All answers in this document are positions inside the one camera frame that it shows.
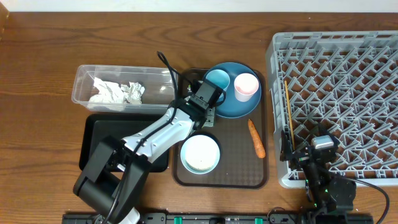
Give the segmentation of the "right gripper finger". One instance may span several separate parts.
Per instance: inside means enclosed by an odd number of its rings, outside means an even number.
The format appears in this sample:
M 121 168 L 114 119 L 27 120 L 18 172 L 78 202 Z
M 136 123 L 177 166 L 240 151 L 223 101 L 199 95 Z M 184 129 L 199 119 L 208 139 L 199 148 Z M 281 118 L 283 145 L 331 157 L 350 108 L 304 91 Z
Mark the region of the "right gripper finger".
M 284 131 L 281 131 L 280 161 L 290 161 L 293 158 L 292 148 Z
M 327 131 L 326 127 L 324 127 L 321 123 L 317 124 L 316 133 L 317 133 L 317 137 L 331 136 L 331 134 Z

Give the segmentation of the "light blue cup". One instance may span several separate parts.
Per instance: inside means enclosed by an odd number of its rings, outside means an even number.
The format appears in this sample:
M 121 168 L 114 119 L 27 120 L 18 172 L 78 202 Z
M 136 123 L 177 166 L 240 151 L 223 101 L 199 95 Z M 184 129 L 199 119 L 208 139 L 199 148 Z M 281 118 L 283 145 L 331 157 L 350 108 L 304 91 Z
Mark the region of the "light blue cup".
M 216 86 L 222 88 L 224 91 L 227 91 L 230 84 L 230 77 L 228 73 L 220 69 L 215 69 L 208 72 L 208 74 L 205 77 L 205 80 L 209 80 Z

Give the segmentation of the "white napkin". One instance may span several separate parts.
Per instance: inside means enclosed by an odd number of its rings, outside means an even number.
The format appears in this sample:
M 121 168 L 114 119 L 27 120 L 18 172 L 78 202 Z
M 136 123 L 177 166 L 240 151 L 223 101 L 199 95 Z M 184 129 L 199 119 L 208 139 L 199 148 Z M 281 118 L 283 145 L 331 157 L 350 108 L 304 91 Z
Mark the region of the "white napkin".
M 93 86 L 99 93 L 90 97 L 89 109 L 99 108 L 100 106 L 112 111 L 123 111 L 125 109 L 125 96 L 118 83 L 95 78 Z

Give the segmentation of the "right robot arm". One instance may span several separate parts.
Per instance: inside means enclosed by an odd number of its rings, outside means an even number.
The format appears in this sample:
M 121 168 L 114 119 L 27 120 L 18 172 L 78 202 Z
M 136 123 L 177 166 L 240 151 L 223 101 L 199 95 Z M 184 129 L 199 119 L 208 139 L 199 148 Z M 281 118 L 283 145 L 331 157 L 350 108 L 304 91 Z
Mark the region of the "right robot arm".
M 336 158 L 339 140 L 322 125 L 318 125 L 318 133 L 310 145 L 292 149 L 286 133 L 281 132 L 280 160 L 289 162 L 291 169 L 303 171 L 307 198 L 315 206 L 300 214 L 295 223 L 348 223 L 356 184 L 326 169 L 326 164 Z

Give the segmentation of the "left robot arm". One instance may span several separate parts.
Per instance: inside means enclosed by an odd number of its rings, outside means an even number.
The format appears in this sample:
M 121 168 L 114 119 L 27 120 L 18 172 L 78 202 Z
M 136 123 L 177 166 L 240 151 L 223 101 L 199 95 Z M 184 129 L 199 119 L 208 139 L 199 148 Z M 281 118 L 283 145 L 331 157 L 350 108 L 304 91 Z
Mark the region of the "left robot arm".
M 224 89 L 205 80 L 188 99 L 176 98 L 165 114 L 136 134 L 104 138 L 88 159 L 73 193 L 103 216 L 103 223 L 137 223 L 135 209 L 152 164 L 171 146 L 200 129 Z

